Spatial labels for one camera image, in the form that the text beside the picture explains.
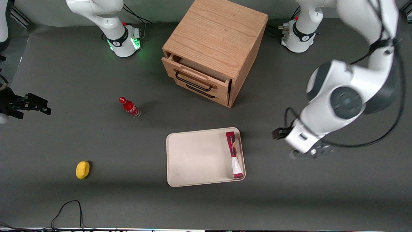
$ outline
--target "black metal handle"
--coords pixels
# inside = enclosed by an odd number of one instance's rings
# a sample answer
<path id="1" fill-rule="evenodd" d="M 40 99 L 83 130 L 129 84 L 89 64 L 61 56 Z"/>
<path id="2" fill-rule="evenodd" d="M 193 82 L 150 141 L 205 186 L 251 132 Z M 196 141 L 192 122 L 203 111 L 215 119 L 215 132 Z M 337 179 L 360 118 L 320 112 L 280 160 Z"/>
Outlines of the black metal handle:
<path id="1" fill-rule="evenodd" d="M 176 78 L 177 78 L 178 80 L 180 80 L 180 81 L 183 81 L 184 83 L 186 83 L 186 84 L 188 84 L 188 85 L 191 85 L 191 86 L 193 86 L 193 87 L 196 87 L 196 88 L 198 88 L 198 89 L 201 89 L 201 90 L 203 90 L 203 91 L 205 91 L 205 92 L 209 92 L 209 91 L 212 89 L 212 86 L 210 86 L 208 89 L 205 89 L 205 88 L 203 88 L 203 87 L 201 87 L 201 86 L 198 86 L 198 85 L 196 85 L 196 84 L 193 84 L 192 82 L 189 82 L 189 81 L 187 81 L 187 80 L 185 80 L 185 79 L 182 79 L 182 78 L 178 77 L 178 74 L 179 74 L 179 71 L 176 71 Z"/>
<path id="2" fill-rule="evenodd" d="M 202 91 L 200 91 L 200 90 L 198 90 L 198 89 L 195 89 L 195 88 L 193 88 L 192 86 L 186 85 L 186 87 L 188 87 L 189 89 L 194 90 L 194 91 L 196 91 L 196 92 L 199 92 L 199 93 L 201 93 L 201 94 L 203 94 L 203 95 L 205 95 L 205 96 L 207 96 L 207 97 L 215 98 L 215 96 L 209 95 L 209 94 L 207 94 L 207 93 L 205 93 L 205 92 L 202 92 Z"/>

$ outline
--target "beige tray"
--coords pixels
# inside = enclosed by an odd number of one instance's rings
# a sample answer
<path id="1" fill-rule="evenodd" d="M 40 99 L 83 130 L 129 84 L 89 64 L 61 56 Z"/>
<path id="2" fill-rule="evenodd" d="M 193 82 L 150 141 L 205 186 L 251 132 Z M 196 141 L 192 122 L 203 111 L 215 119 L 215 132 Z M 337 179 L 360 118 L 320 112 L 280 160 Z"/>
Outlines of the beige tray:
<path id="1" fill-rule="evenodd" d="M 226 132 L 234 131 L 243 178 L 234 180 Z M 246 176 L 240 132 L 235 127 L 169 134 L 167 182 L 172 187 L 243 180 Z"/>

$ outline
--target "wood grain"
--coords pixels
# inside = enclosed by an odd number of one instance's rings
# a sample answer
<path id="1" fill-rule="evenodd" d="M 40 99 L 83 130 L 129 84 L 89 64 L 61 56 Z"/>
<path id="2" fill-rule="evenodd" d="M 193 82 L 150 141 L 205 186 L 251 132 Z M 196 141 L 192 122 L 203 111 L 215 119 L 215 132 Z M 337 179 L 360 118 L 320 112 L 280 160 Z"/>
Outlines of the wood grain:
<path id="1" fill-rule="evenodd" d="M 266 22 L 266 14 L 227 0 L 196 0 L 163 49 L 236 79 Z"/>
<path id="2" fill-rule="evenodd" d="M 195 0 L 162 48 L 168 75 L 178 85 L 232 107 L 256 59 L 267 20 L 266 14 L 227 0 Z M 179 78 L 213 88 L 203 94 L 194 91 L 176 79 L 176 71 Z"/>
<path id="3" fill-rule="evenodd" d="M 256 56 L 258 55 L 258 51 L 259 51 L 259 47 L 260 47 L 260 43 L 262 41 L 262 37 L 263 37 L 263 33 L 265 32 L 265 28 L 261 28 L 261 32 L 257 38 L 257 40 L 255 41 L 255 44 L 252 48 L 252 50 L 250 51 L 247 59 L 245 60 L 238 78 L 234 81 L 234 83 L 232 83 L 232 88 L 230 90 L 230 97 L 229 97 L 229 108 L 231 108 L 233 106 L 233 103 L 237 97 L 237 95 L 239 94 L 240 89 L 242 88 L 243 83 L 246 80 L 247 75 L 249 74 L 250 69 L 252 68 L 253 63 L 255 62 Z"/>

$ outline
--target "open drawer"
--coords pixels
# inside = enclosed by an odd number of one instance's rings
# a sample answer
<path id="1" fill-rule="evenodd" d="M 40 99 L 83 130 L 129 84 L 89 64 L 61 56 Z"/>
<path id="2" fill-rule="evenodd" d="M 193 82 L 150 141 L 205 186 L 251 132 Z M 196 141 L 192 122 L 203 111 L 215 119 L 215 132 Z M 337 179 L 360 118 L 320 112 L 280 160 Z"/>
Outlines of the open drawer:
<path id="1" fill-rule="evenodd" d="M 231 79 L 207 71 L 173 54 L 169 58 L 163 57 L 162 62 L 168 76 L 175 79 L 178 85 L 184 84 L 188 89 L 208 98 L 228 100 Z"/>

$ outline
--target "coca-cola bottle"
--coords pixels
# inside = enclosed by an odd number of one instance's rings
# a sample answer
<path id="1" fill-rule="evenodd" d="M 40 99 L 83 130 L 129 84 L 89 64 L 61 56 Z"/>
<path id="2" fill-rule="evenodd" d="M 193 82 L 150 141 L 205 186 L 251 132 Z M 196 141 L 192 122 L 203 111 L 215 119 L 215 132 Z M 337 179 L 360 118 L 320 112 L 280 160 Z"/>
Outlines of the coca-cola bottle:
<path id="1" fill-rule="evenodd" d="M 139 109 L 133 104 L 133 102 L 126 100 L 126 98 L 119 98 L 119 102 L 123 105 L 125 111 L 127 111 L 132 117 L 137 118 L 140 116 Z"/>

